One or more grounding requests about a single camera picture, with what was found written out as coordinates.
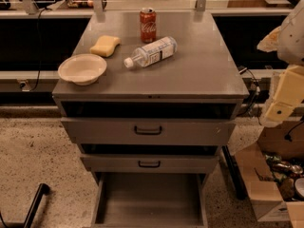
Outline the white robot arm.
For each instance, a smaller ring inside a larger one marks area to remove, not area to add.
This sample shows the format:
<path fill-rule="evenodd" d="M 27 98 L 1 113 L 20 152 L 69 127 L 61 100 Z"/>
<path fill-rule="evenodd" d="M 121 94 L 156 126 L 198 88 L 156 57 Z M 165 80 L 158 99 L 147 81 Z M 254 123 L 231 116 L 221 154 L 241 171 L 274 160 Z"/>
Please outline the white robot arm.
<path fill-rule="evenodd" d="M 275 127 L 290 117 L 304 100 L 304 0 L 257 44 L 257 49 L 275 51 L 288 64 L 282 73 L 273 76 L 269 99 L 262 108 L 262 125 Z"/>

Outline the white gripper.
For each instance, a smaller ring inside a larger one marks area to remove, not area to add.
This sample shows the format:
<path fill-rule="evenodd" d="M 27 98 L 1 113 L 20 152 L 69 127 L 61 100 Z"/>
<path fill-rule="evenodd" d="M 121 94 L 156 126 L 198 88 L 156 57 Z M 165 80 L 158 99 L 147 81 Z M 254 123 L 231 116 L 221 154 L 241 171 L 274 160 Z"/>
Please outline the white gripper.
<path fill-rule="evenodd" d="M 260 123 L 275 127 L 287 120 L 304 100 L 304 67 L 288 65 L 271 78 L 269 98 L 262 107 Z"/>

